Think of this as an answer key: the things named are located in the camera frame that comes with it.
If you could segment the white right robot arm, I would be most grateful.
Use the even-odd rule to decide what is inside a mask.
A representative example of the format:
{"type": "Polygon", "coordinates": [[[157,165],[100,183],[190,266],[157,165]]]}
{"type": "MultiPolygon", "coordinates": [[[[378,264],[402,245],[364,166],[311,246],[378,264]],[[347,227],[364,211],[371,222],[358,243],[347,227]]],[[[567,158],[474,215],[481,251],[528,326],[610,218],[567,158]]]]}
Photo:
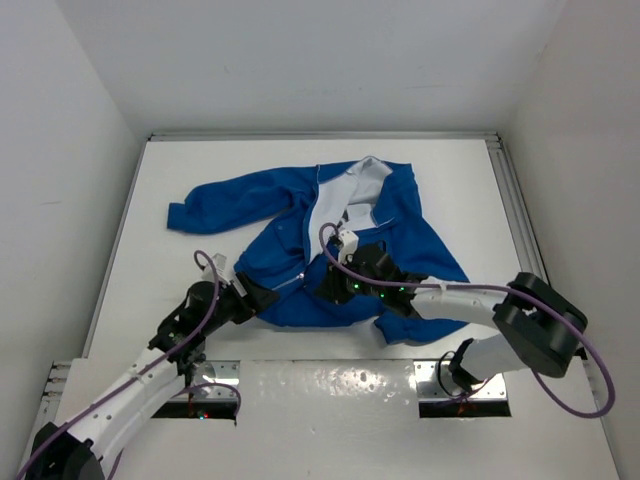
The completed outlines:
{"type": "Polygon", "coordinates": [[[534,274],[521,272],[507,286],[471,286],[401,270],[377,244],[349,248],[330,263],[316,296],[344,305],[357,296],[422,324],[450,319],[496,329],[485,339],[462,342],[449,360],[461,389],[497,374],[529,369],[563,377],[578,348],[586,317],[534,274]]]}

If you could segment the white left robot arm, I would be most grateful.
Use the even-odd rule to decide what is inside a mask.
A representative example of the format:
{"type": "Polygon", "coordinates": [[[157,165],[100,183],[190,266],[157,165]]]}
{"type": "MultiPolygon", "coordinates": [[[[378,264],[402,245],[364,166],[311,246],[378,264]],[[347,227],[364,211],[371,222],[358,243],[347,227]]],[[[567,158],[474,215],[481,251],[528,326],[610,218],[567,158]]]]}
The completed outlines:
{"type": "Polygon", "coordinates": [[[168,400],[192,389],[207,336],[227,323],[250,320],[279,298],[244,273],[230,282],[192,284],[139,357],[103,394],[61,425],[40,428],[18,478],[113,478],[129,441],[168,400]]]}

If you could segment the blue fleece zip jacket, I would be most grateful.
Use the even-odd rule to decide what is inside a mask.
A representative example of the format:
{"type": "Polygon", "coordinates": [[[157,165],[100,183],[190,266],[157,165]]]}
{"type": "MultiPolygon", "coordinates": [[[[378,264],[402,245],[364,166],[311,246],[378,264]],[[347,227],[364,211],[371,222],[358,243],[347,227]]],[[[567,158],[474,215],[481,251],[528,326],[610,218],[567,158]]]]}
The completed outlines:
{"type": "Polygon", "coordinates": [[[353,231],[362,245],[381,242],[403,271],[440,280],[468,277],[423,217],[419,187],[409,164],[373,156],[359,161],[282,167],[195,187],[168,207],[167,227],[211,235],[265,221],[234,265],[280,299],[260,319],[279,327],[346,327],[372,319],[389,344],[429,343],[464,322],[413,320],[381,300],[357,295],[344,305],[316,295],[327,272],[321,247],[332,223],[353,231]]]}

